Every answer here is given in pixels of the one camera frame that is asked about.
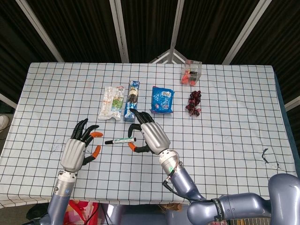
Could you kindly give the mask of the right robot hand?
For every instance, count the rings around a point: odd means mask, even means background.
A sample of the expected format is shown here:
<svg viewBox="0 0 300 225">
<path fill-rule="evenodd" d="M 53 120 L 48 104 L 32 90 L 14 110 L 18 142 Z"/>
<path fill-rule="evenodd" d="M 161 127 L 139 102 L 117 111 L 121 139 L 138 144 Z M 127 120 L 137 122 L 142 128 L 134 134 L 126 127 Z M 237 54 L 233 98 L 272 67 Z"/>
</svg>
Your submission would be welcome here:
<svg viewBox="0 0 300 225">
<path fill-rule="evenodd" d="M 162 151 L 170 147 L 170 140 L 153 118 L 147 112 L 138 112 L 136 109 L 130 108 L 130 111 L 138 119 L 139 124 L 131 124 L 128 129 L 128 138 L 131 137 L 133 130 L 139 130 L 146 142 L 145 146 L 136 147 L 134 144 L 129 145 L 133 152 L 143 153 L 151 151 L 155 155 L 159 155 Z"/>
</svg>

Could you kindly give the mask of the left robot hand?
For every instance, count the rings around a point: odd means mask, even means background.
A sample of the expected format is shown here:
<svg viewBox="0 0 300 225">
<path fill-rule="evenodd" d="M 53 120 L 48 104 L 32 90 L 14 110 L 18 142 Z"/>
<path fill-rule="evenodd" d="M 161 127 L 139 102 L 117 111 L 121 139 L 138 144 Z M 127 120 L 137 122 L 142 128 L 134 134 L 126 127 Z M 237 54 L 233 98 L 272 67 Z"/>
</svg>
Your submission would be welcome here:
<svg viewBox="0 0 300 225">
<path fill-rule="evenodd" d="M 64 170 L 70 173 L 79 171 L 82 166 L 92 162 L 100 154 L 101 146 L 98 145 L 91 155 L 85 156 L 88 145 L 95 138 L 103 136 L 101 132 L 94 131 L 99 128 L 98 125 L 91 125 L 84 130 L 87 122 L 88 118 L 85 118 L 77 123 L 65 145 L 60 164 Z"/>
</svg>

